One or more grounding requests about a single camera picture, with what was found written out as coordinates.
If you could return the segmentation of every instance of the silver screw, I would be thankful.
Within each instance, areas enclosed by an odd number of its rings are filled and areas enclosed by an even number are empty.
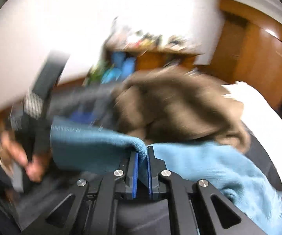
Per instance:
[[[114,171],[114,175],[117,177],[120,177],[123,175],[123,171],[121,169],[117,169]]]
[[[79,179],[77,181],[77,186],[85,186],[87,184],[85,179]]]
[[[202,187],[207,187],[208,186],[208,181],[205,179],[199,180],[199,185]]]
[[[161,174],[164,177],[169,177],[171,175],[171,172],[169,170],[165,169],[161,172]]]

